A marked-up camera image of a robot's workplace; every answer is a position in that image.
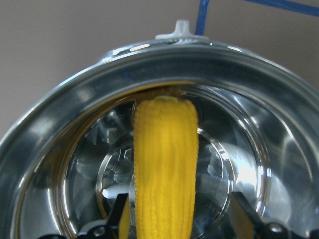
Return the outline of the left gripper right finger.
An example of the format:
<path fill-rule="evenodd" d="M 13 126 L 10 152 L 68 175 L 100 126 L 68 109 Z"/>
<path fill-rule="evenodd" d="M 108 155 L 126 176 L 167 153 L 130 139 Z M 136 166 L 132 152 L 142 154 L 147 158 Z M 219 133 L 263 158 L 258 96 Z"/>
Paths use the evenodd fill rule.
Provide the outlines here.
<path fill-rule="evenodd" d="M 231 227 L 239 239 L 300 239 L 279 223 L 263 222 L 241 192 L 231 193 Z"/>

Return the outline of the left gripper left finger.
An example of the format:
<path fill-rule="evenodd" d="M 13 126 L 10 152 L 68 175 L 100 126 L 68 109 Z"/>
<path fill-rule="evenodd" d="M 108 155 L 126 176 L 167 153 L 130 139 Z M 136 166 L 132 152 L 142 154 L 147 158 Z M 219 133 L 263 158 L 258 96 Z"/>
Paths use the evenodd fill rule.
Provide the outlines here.
<path fill-rule="evenodd" d="M 127 239 L 130 232 L 128 194 L 119 194 L 106 220 L 93 221 L 83 228 L 78 239 Z"/>

